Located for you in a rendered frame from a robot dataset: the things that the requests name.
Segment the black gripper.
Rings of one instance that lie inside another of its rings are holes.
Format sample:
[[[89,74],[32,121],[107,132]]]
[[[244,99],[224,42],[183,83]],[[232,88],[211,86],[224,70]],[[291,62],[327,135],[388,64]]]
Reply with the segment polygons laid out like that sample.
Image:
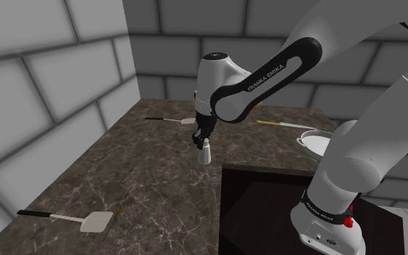
[[[202,150],[204,145],[204,138],[210,138],[217,123],[217,117],[214,115],[205,115],[197,112],[196,123],[198,125],[198,128],[197,131],[193,133],[192,140],[197,149]]]

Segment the white salt shaker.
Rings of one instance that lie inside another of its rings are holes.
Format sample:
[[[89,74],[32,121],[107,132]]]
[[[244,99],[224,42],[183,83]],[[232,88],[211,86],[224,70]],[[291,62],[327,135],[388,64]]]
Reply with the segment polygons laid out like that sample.
[[[209,139],[205,138],[203,142],[202,149],[199,152],[199,163],[203,165],[210,164],[212,161],[211,147],[209,144]]]

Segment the dark robot stand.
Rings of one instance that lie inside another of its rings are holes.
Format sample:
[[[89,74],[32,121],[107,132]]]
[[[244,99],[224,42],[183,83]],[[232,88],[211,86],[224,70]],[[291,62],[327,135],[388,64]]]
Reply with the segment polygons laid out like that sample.
[[[303,238],[291,221],[314,173],[237,164],[222,166],[219,255],[322,255],[314,245],[341,242],[315,227]],[[354,221],[362,228],[365,255],[405,255],[403,220],[363,198],[354,200]]]

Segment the white pot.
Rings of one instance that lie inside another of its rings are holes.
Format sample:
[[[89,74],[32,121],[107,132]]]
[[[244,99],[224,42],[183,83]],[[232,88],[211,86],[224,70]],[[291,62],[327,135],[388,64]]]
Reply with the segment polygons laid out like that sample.
[[[317,161],[321,161],[333,134],[324,130],[308,130],[296,139],[301,150]]]

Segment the small black handled spatula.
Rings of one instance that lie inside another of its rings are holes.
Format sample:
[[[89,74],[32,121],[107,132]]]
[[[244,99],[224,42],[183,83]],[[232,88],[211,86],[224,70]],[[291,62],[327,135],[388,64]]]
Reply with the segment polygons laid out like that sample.
[[[185,118],[181,120],[174,120],[174,119],[168,119],[164,117],[145,117],[145,120],[165,120],[165,121],[171,121],[171,122],[179,122],[182,125],[194,124],[196,121],[195,118]]]

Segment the long yellow handled knife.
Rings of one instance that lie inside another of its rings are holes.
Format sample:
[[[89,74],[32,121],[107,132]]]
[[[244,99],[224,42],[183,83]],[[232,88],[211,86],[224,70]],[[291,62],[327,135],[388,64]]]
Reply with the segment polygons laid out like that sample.
[[[290,128],[301,128],[301,129],[306,129],[306,130],[317,130],[318,129],[318,128],[315,128],[315,127],[291,124],[291,123],[287,123],[287,122],[268,122],[268,121],[256,120],[256,123],[264,124],[264,125],[284,126],[284,127],[290,127]]]

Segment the thin yellow handled knife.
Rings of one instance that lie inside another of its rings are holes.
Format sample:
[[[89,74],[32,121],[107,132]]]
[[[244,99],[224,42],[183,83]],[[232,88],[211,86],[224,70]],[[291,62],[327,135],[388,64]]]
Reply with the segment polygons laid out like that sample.
[[[117,210],[116,214],[115,214],[114,217],[112,218],[111,223],[110,223],[110,226],[109,226],[108,230],[106,231],[106,234],[105,234],[105,236],[103,237],[102,241],[105,241],[105,239],[106,239],[107,236],[109,235],[111,229],[115,226],[115,224],[116,224],[116,222],[117,222],[117,220],[118,220],[118,217],[120,216],[121,212],[122,212],[122,206]]]

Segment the large black handled spatula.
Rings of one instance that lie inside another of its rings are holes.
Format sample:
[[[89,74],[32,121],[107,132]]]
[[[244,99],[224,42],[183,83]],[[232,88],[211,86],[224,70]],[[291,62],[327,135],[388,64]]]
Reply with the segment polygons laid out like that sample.
[[[31,210],[19,210],[18,215],[32,216],[32,217],[52,217],[60,220],[68,220],[80,223],[80,231],[82,233],[101,233],[105,230],[109,221],[113,217],[112,212],[91,212],[85,218],[70,217],[51,212],[38,212]]]

